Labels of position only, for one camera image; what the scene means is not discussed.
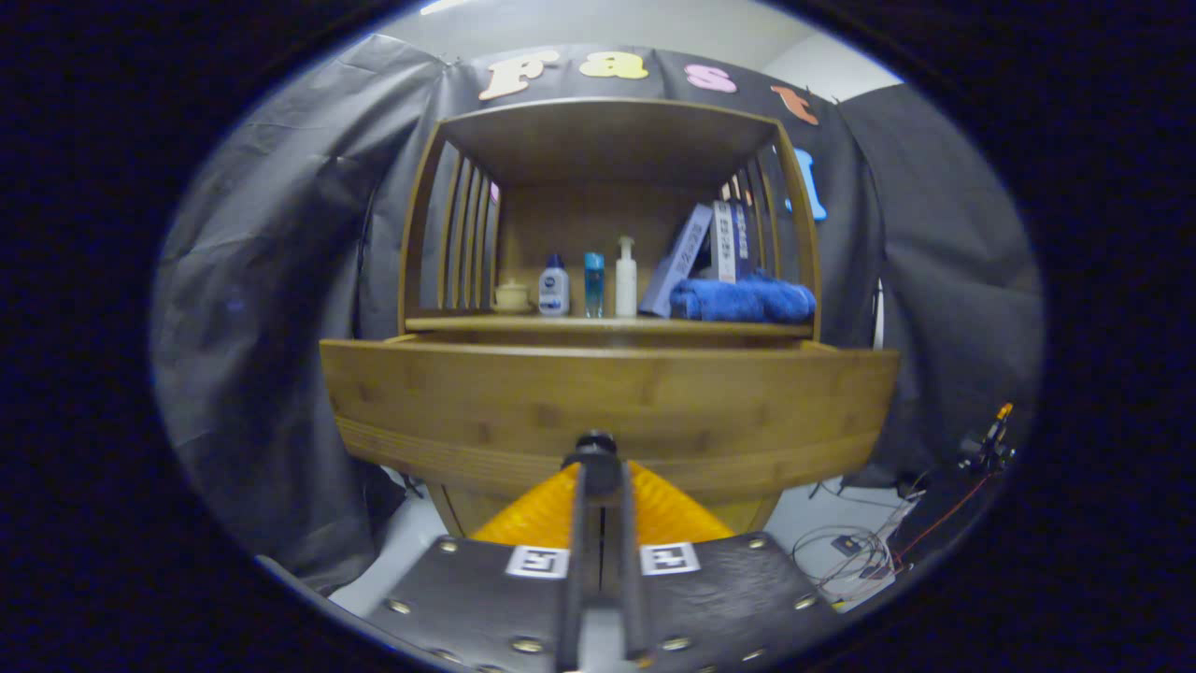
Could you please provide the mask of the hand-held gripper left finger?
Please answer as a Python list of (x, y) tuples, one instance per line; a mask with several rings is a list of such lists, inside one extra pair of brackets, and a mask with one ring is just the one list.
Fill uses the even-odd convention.
[(441, 536), (367, 614), (407, 647), (474, 672), (576, 672), (587, 583), (588, 508), (602, 460), (572, 460), (565, 547)]

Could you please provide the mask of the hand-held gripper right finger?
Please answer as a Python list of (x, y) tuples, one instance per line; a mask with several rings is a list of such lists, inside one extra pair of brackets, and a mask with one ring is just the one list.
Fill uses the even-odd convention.
[(771, 536), (643, 544), (646, 469), (622, 465), (620, 612), (624, 657), (641, 672), (765, 672), (803, 657), (840, 613)]

